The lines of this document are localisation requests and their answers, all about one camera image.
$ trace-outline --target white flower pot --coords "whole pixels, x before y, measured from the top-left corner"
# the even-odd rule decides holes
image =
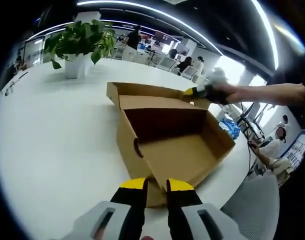
[[[87,55],[67,54],[68,60],[65,61],[65,74],[68,79],[83,78],[94,65],[91,59],[92,53]]]

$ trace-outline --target open cardboard box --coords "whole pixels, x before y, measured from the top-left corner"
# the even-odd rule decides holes
[[[164,87],[107,84],[107,96],[120,109],[117,144],[128,173],[149,179],[147,207],[166,204],[169,178],[196,187],[235,145],[205,109],[207,100],[192,105],[182,95]]]

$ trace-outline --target office desk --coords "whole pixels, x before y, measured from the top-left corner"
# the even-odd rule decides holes
[[[0,184],[14,216],[36,240],[62,238],[79,216],[109,201],[129,179],[116,143],[119,111],[106,97],[107,82],[182,91],[195,86],[170,72],[115,59],[101,59],[84,79],[65,79],[64,71],[50,62],[29,68],[14,93],[0,94]],[[220,107],[209,110],[216,115]],[[240,134],[196,191],[204,203],[221,208],[248,169],[247,140]],[[142,235],[171,239],[165,208],[146,209]]]

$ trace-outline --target white desk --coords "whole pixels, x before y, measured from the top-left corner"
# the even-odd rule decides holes
[[[0,184],[33,239],[59,239],[129,178],[116,144],[119,113],[106,97],[107,82],[182,91],[195,84],[157,68],[110,59],[101,59],[85,79],[65,79],[64,70],[53,70],[51,63],[27,71],[14,93],[0,94]],[[210,106],[214,115],[220,110]],[[241,134],[231,153],[197,187],[199,197],[221,208],[248,169],[247,141]],[[146,210],[142,235],[171,239],[165,209]]]

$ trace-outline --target potted plant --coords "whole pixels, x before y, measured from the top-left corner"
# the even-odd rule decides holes
[[[92,24],[81,21],[66,26],[65,30],[48,38],[44,52],[49,53],[54,69],[62,66],[55,61],[55,55],[65,59],[65,72],[68,78],[85,76],[101,58],[114,54],[115,31],[111,23],[92,20]]]

